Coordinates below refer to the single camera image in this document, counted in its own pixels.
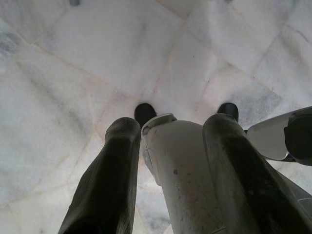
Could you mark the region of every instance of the marble floor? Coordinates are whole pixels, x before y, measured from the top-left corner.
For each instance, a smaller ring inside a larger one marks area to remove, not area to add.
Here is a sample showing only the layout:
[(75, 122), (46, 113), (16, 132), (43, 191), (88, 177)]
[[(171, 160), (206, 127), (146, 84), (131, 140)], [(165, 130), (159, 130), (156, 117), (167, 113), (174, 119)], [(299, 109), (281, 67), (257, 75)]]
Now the marble floor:
[[(136, 105), (247, 129), (312, 105), (310, 0), (0, 1), (0, 226), (55, 234), (107, 127)], [(309, 167), (274, 163), (312, 193)], [(134, 234), (170, 234), (140, 156)]]

